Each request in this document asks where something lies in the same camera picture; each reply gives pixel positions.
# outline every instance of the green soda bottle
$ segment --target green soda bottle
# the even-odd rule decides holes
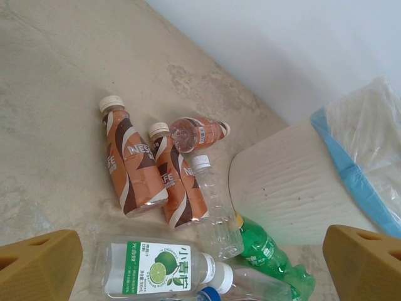
[[[241,256],[257,271],[290,284],[293,301],[307,301],[315,289],[315,278],[303,265],[293,267],[287,254],[277,247],[272,237],[254,221],[236,215],[244,242]]]

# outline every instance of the white wall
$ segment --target white wall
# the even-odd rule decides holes
[[[399,0],[147,0],[289,123],[386,75],[401,95]]]

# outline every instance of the lying bottle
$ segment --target lying bottle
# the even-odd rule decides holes
[[[197,226],[203,250],[220,260],[241,254],[244,243],[231,200],[219,195],[222,189],[220,177],[213,173],[209,158],[205,155],[194,157],[192,168],[209,208],[209,218]]]
[[[291,289],[273,277],[252,268],[216,263],[216,274],[208,286],[230,300],[291,301]]]
[[[95,289],[109,299],[147,300],[191,294],[210,282],[216,271],[213,257],[192,243],[113,236],[106,239],[96,261]]]
[[[150,147],[133,128],[118,96],[100,101],[107,132],[107,165],[120,206],[128,217],[164,206],[167,191]]]
[[[260,225],[239,214],[237,223],[244,242],[241,256],[257,271],[290,284],[294,301],[307,301],[315,289],[314,276],[306,272],[304,265],[292,267],[286,253]]]
[[[162,301],[221,301],[220,295],[212,287],[205,287],[203,290],[199,291],[195,297],[187,297],[184,299],[168,298]]]
[[[174,145],[170,130],[164,122],[153,124],[149,136],[155,150],[160,175],[169,194],[164,213],[172,229],[199,223],[209,212],[197,179]]]
[[[205,117],[177,119],[170,129],[175,145],[183,153],[205,149],[230,134],[228,124]]]

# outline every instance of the white bottle cap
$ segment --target white bottle cap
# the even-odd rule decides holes
[[[216,274],[216,263],[215,263],[213,257],[211,257],[207,253],[202,253],[202,255],[205,257],[206,262],[207,262],[207,272],[206,272],[205,280],[203,280],[201,282],[201,284],[212,281],[214,275]]]
[[[119,96],[110,95],[100,100],[99,103],[100,111],[103,113],[104,110],[110,108],[113,105],[121,105],[124,107],[123,100]]]
[[[209,158],[206,155],[196,156],[192,159],[192,167],[194,169],[211,167],[211,163],[209,162]]]
[[[155,124],[152,124],[148,131],[150,138],[161,132],[170,132],[169,126],[164,122],[156,122]]]
[[[224,134],[224,137],[227,137],[227,136],[231,133],[231,128],[230,128],[230,126],[229,126],[227,123],[225,123],[225,122],[222,122],[222,124],[224,124],[224,125],[226,126],[227,132]]]
[[[216,274],[207,285],[217,290],[219,294],[224,295],[230,290],[233,282],[234,272],[232,268],[226,263],[217,262]]]

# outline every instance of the lime illustration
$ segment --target lime illustration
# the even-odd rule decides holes
[[[166,277],[165,266],[160,262],[154,263],[150,267],[149,275],[151,281],[153,281],[154,283],[162,283]]]
[[[162,263],[165,266],[167,275],[170,275],[177,268],[177,260],[170,252],[161,252],[155,259],[155,262]]]

